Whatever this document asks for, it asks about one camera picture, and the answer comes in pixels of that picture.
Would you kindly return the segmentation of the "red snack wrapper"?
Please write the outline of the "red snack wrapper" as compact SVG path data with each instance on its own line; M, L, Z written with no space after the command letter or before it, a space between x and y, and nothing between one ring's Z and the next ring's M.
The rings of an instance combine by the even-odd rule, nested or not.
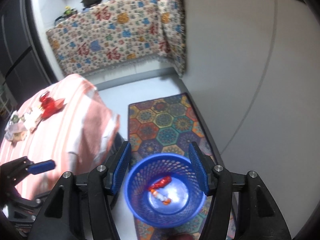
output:
M168 184L170 184L172 181L171 176L166 176L163 177L162 179L156 181L155 183L153 183L148 190L151 191L157 191L158 189L164 188L166 187Z

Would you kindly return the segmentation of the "orange white snack bag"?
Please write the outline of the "orange white snack bag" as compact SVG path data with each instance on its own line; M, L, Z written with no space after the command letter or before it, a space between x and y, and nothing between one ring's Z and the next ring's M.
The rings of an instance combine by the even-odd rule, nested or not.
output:
M171 199L162 195L157 190L151 189L150 190L151 195L156 198L157 200L161 201L164 205L169 205L171 203Z

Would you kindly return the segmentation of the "pink striped tablecloth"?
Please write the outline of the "pink striped tablecloth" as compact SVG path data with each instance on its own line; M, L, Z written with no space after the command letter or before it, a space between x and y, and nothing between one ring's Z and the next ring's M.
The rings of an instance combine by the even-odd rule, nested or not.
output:
M87 173L102 164L110 153L120 127L120 116L106 107L95 85L78 74L39 91L23 103L18 114L39 106L46 92L64 99L63 109L39 123L37 129L15 144L3 139L1 163L26 156L39 163L55 161L55 169L29 175L16 185L25 199L50 191L65 171Z

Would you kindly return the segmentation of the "crushed red can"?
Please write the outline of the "crushed red can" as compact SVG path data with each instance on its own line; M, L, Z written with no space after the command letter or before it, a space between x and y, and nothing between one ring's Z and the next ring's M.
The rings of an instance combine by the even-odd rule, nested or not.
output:
M65 100L55 100L50 96L50 92L46 91L40 96L39 102L41 103L42 119L48 119L63 108Z

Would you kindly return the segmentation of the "blue mesh waste basket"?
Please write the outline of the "blue mesh waste basket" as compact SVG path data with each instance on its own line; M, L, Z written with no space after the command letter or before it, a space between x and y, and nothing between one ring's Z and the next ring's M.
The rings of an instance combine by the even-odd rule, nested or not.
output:
M171 199L164 205L148 188L163 177L172 181L157 191ZM206 200L188 158L173 153L153 154L131 168L124 196L134 217L154 228L174 228L193 219Z

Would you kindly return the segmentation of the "colourful hexagon floor mat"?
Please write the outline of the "colourful hexagon floor mat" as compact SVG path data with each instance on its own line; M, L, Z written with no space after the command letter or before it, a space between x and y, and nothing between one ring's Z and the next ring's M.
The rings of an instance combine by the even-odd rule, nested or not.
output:
M215 163L218 153L213 149L194 105L186 93L129 105L128 137L132 146L130 166L156 153L188 156L188 146L196 142L200 150ZM204 226L210 198L195 218L173 229L156 229L138 219L135 228L138 239L199 239Z

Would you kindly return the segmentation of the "green yellow toy figure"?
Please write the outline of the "green yellow toy figure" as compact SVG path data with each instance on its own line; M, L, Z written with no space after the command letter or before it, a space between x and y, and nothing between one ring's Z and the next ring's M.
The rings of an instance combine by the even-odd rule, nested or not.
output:
M65 7L65 12L63 13L62 16L59 16L58 18L55 19L55 22L65 20L67 18L70 18L73 15L76 15L78 11L76 9L72 9L71 7L67 6Z

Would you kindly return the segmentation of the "patterned fu character cloth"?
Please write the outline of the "patterned fu character cloth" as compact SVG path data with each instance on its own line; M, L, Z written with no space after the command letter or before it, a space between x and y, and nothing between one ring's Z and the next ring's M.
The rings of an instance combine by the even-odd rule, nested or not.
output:
M93 75L147 60L167 61L183 76L182 0L109 0L46 32L64 76Z

